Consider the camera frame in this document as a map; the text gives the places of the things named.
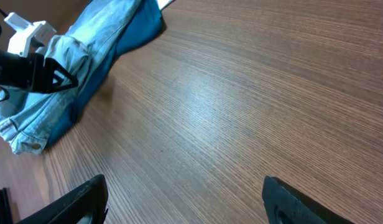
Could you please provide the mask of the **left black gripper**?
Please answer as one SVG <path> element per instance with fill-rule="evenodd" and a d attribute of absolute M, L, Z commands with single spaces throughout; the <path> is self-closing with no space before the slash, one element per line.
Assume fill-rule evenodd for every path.
<path fill-rule="evenodd" d="M 0 49 L 0 86 L 55 93 L 77 87 L 78 79 L 54 58 L 35 53 L 21 57 Z"/>

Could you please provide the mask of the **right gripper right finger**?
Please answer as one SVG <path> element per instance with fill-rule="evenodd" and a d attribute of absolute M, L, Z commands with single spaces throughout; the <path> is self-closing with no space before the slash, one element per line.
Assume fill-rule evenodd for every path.
<path fill-rule="evenodd" d="M 277 177 L 265 177 L 262 199 L 270 224 L 353 224 Z"/>

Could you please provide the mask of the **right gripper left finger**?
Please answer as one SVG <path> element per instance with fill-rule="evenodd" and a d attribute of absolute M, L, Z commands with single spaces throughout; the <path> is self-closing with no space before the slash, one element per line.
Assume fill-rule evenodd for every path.
<path fill-rule="evenodd" d="M 21 220 L 21 223 L 104 223 L 108 188 L 103 174 L 81 184 L 58 200 Z"/>

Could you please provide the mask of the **light blue denim shorts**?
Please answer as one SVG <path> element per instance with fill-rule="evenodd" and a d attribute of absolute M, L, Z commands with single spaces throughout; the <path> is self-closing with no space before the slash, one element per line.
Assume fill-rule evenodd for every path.
<path fill-rule="evenodd" d="M 26 57 L 0 49 L 0 137 L 14 154 L 40 154 L 140 0 L 93 0 L 62 35 Z"/>

